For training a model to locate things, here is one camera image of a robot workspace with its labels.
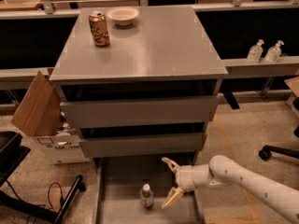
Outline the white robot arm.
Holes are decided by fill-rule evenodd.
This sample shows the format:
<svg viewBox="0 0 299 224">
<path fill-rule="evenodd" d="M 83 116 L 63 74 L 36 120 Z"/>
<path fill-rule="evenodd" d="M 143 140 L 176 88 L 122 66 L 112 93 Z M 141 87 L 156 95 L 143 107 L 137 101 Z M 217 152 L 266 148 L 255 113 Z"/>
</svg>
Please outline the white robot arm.
<svg viewBox="0 0 299 224">
<path fill-rule="evenodd" d="M 208 164 L 178 165 L 167 157 L 162 157 L 172 173 L 177 187 L 170 189 L 162 208 L 169 208 L 186 192 L 201 186 L 210 188 L 236 184 L 258 198 L 292 224 L 299 224 L 299 191 L 280 184 L 265 176 L 254 173 L 232 159 L 216 155 Z"/>
</svg>

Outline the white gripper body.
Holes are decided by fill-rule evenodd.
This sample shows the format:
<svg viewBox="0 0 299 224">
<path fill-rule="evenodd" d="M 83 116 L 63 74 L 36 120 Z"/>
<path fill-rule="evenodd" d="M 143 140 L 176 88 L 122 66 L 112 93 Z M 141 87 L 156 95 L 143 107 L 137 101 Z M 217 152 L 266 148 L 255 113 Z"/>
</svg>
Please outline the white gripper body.
<svg viewBox="0 0 299 224">
<path fill-rule="evenodd" d="M 176 183 L 184 192 L 196 190 L 198 187 L 209 184 L 213 179 L 209 166 L 183 165 L 176 171 Z"/>
</svg>

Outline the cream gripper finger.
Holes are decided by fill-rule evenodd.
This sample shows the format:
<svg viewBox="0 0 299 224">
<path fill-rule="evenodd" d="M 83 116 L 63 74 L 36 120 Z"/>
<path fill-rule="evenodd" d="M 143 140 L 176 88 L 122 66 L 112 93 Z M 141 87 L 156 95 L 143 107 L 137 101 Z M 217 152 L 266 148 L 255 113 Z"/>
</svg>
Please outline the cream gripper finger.
<svg viewBox="0 0 299 224">
<path fill-rule="evenodd" d="M 162 208 L 169 208 L 175 202 L 177 202 L 184 195 L 184 190 L 182 188 L 171 188 L 164 203 L 162 204 Z"/>
<path fill-rule="evenodd" d="M 166 163 L 168 165 L 169 169 L 171 170 L 171 172 L 174 173 L 174 174 L 180 168 L 180 166 L 175 161 L 172 161 L 167 157 L 162 157 L 162 162 Z"/>
</svg>

